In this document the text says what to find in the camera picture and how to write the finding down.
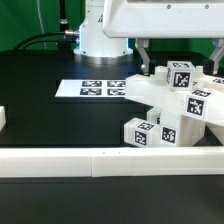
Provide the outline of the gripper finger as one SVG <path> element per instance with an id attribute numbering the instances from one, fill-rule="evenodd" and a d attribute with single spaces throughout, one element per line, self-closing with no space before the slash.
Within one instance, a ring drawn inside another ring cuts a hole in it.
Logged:
<path id="1" fill-rule="evenodd" d="M 143 61 L 143 64 L 141 65 L 143 74 L 150 76 L 155 72 L 156 62 L 151 60 L 147 53 L 147 49 L 149 47 L 149 40 L 137 38 L 135 41 L 135 47 Z"/>
<path id="2" fill-rule="evenodd" d="M 224 57 L 224 38 L 214 38 L 214 51 L 209 58 L 203 61 L 203 73 L 206 75 L 216 75 L 218 73 L 219 62 Z"/>

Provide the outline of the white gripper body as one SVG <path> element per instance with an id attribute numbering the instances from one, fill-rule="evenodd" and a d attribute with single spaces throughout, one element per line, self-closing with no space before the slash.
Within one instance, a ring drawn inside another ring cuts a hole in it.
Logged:
<path id="1" fill-rule="evenodd" d="M 105 0 L 111 38 L 224 38 L 224 0 Z"/>

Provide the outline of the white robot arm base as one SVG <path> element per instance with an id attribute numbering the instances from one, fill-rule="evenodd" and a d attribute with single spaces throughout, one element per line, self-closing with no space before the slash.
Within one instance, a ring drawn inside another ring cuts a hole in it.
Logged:
<path id="1" fill-rule="evenodd" d="M 75 59 L 91 64 L 118 64 L 128 61 L 133 50 L 125 38 L 108 38 L 103 32 L 105 0 L 85 0 L 85 19 L 79 26 Z"/>

